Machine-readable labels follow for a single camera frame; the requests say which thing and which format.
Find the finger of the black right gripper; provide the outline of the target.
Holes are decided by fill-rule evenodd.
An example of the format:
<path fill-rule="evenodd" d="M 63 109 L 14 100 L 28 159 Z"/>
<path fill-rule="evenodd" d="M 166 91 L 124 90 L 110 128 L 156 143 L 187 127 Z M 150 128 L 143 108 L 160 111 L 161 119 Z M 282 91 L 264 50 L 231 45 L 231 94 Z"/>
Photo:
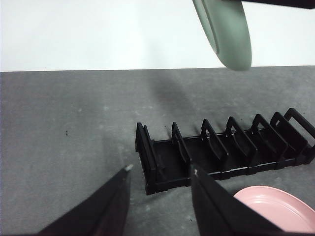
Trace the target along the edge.
<path fill-rule="evenodd" d="M 300 9 L 314 9 L 315 0 L 223 0 L 224 3 L 240 3 L 249 2 L 257 4 L 266 4 L 274 6 L 284 6 Z"/>

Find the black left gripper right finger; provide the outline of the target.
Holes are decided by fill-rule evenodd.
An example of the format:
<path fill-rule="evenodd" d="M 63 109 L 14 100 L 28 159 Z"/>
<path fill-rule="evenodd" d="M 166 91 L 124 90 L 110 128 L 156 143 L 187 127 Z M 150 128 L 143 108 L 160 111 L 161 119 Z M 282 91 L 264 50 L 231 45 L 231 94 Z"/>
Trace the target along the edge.
<path fill-rule="evenodd" d="M 230 195 L 199 166 L 190 168 L 192 203 L 202 236 L 290 235 Z"/>

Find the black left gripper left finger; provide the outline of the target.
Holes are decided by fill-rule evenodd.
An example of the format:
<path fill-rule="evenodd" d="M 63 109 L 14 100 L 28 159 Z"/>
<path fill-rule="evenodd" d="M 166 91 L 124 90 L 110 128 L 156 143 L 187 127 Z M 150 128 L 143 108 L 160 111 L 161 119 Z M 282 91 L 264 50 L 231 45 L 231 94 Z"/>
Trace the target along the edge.
<path fill-rule="evenodd" d="M 39 236 L 121 236 L 130 205 L 127 165 L 92 195 L 41 230 Z"/>

